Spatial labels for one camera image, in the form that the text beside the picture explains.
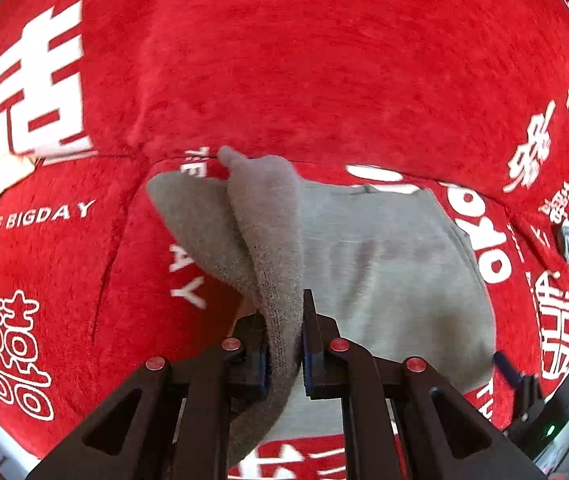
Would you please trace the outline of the grey knitted small garment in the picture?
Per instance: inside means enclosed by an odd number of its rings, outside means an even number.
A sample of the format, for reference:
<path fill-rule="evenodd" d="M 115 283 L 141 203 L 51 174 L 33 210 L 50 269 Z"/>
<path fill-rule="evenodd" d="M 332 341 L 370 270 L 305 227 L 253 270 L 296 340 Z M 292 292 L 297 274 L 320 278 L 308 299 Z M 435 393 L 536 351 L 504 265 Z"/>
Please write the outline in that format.
<path fill-rule="evenodd" d="M 490 380 L 493 307 L 469 235 L 431 192 L 321 184 L 282 157 L 232 148 L 218 158 L 225 180 L 170 171 L 147 192 L 187 255 L 266 321 L 270 385 L 263 401 L 238 409 L 230 465 L 266 441 L 339 431 L 339 405 L 303 390 L 306 294 L 375 356 L 421 356 L 461 392 Z"/>

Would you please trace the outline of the red printed bed cover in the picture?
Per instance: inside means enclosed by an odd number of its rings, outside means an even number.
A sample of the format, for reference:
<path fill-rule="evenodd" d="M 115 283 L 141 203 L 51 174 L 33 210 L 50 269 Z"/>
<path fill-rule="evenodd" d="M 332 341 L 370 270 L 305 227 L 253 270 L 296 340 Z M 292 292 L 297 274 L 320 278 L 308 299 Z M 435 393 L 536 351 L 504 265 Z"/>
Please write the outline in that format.
<path fill-rule="evenodd" d="M 50 452 L 144 359 L 190 358 L 229 332 L 241 295 L 205 273 L 164 226 L 150 165 L 94 157 L 40 168 L 0 198 L 0 427 Z M 378 166 L 298 162 L 306 179 L 422 193 L 471 237 L 493 343 L 546 392 L 569 372 L 569 266 L 539 217 Z"/>

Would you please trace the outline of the red pillow with white characters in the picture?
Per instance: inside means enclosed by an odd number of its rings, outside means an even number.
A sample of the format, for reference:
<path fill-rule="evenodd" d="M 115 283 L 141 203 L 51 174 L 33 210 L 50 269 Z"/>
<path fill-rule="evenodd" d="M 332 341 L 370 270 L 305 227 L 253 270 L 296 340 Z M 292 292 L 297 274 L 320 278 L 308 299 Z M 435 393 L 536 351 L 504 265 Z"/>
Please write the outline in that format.
<path fill-rule="evenodd" d="M 0 154 L 231 145 L 569 198 L 565 0 L 0 0 Z"/>

